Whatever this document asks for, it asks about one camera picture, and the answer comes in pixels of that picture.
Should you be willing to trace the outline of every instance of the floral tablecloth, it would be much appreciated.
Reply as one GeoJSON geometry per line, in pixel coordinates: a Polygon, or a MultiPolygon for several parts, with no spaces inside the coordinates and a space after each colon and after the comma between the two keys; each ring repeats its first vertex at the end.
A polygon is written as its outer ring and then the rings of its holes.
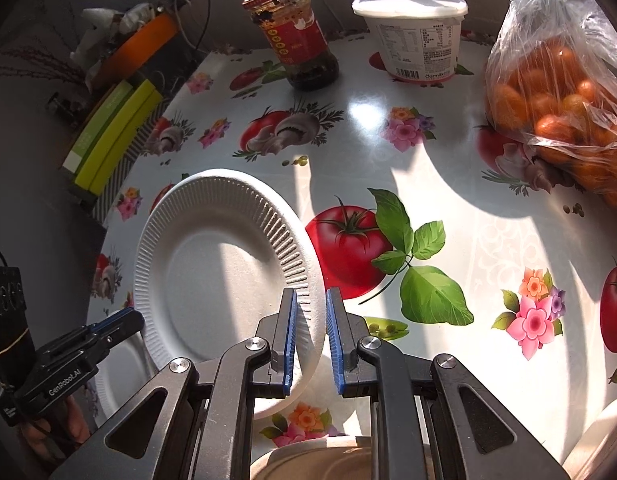
{"type": "MultiPolygon", "coordinates": [[[[604,340],[599,323],[601,308],[617,327],[617,219],[487,125],[487,44],[463,41],[457,75],[425,87],[393,80],[365,34],[330,46],[341,75],[306,94],[271,50],[205,59],[109,213],[89,322],[132,305],[141,230],[172,185],[244,171],[304,222],[349,312],[404,352],[458,357],[563,461],[617,397],[617,331],[604,340]]],[[[253,459],[369,434],[368,400],[332,382],[325,349],[301,400],[256,421],[253,459]]]]}

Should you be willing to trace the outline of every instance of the sunlight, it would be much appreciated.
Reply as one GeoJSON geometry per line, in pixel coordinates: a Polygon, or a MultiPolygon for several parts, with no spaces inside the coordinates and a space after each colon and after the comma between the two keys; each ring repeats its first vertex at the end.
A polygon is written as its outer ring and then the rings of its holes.
{"type": "Polygon", "coordinates": [[[349,114],[365,136],[375,136],[386,118],[384,107],[371,103],[352,102],[349,105],[349,114]]]}

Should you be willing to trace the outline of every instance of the white paper plate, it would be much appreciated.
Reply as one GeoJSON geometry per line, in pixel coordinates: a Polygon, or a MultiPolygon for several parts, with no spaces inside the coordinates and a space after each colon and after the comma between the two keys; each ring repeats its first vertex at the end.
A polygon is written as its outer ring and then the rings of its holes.
{"type": "Polygon", "coordinates": [[[257,399],[255,416],[288,406],[313,375],[325,335],[322,272],[300,219],[269,186],[231,170],[208,170],[173,187],[140,238],[134,299],[157,367],[176,357],[220,357],[255,335],[297,290],[298,329],[291,394],[257,399]]]}
{"type": "Polygon", "coordinates": [[[106,418],[120,409],[156,373],[146,354],[140,334],[111,348],[111,353],[97,365],[95,389],[106,418]]]}

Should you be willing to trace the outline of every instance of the plastic tub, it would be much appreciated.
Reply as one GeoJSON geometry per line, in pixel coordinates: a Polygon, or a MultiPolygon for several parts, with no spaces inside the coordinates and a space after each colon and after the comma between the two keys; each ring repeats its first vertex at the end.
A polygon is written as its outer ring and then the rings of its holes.
{"type": "Polygon", "coordinates": [[[430,83],[454,75],[464,0],[355,0],[352,10],[366,20],[394,77],[430,83]]]}

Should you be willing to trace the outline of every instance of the bottle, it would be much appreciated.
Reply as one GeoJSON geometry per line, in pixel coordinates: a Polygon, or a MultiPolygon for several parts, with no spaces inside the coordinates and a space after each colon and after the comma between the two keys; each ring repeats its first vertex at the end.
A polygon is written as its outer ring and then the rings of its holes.
{"type": "Polygon", "coordinates": [[[339,63],[328,48],[310,0],[244,0],[286,70],[288,82],[301,91],[330,85],[339,63]]]}

